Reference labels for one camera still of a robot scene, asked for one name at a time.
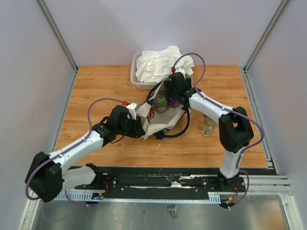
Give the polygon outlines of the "beige canvas tote bag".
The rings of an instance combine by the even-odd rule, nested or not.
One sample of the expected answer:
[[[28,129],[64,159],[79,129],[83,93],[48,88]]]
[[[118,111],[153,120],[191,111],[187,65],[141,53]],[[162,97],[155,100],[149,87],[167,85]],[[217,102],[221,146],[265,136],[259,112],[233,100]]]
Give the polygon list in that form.
[[[185,105],[180,104],[178,108],[170,108],[169,101],[167,100],[167,109],[164,113],[157,112],[155,108],[154,118],[149,123],[146,119],[148,111],[151,106],[155,106],[154,101],[156,95],[159,91],[165,92],[164,81],[156,84],[148,93],[146,100],[140,106],[137,111],[137,117],[142,121],[142,128],[145,131],[145,135],[141,138],[147,139],[150,136],[155,136],[157,139],[163,138],[175,138],[181,136],[189,127],[190,123],[190,109]],[[180,121],[182,117],[186,116],[188,118],[187,124],[184,129],[176,134],[168,135],[165,132],[173,129],[175,125]]]

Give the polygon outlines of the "chang soda water bottle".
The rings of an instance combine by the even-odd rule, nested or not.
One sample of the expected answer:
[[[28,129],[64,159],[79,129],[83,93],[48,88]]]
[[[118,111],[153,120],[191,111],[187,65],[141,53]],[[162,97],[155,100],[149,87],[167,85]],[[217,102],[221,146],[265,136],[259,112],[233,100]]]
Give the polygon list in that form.
[[[213,119],[207,116],[201,127],[202,134],[204,136],[210,136],[213,133],[216,125],[217,123]]]

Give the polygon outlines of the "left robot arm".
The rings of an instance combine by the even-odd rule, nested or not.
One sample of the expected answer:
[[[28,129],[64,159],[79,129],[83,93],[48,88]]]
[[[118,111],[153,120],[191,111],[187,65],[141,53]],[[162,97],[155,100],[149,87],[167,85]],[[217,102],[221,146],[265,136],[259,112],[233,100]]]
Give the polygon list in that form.
[[[145,132],[142,120],[137,115],[139,107],[138,103],[117,105],[110,116],[92,126],[78,140],[50,154],[42,151],[37,153],[25,179],[26,190],[32,190],[37,199],[47,203],[55,199],[62,190],[82,184],[94,190],[100,188],[103,178],[92,164],[78,169],[71,169],[71,166],[89,153],[114,142],[117,136],[143,136]]]

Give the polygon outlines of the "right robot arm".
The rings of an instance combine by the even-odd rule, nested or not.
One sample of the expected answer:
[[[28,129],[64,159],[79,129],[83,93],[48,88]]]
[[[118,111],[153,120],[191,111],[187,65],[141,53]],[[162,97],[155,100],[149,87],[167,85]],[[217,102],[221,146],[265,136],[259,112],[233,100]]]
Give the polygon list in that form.
[[[219,140],[224,148],[224,158],[217,185],[224,192],[231,190],[239,178],[239,164],[242,151],[254,138],[246,110],[239,106],[232,108],[213,100],[205,93],[197,91],[180,72],[171,74],[165,90],[169,96],[185,108],[197,110],[219,126]]]

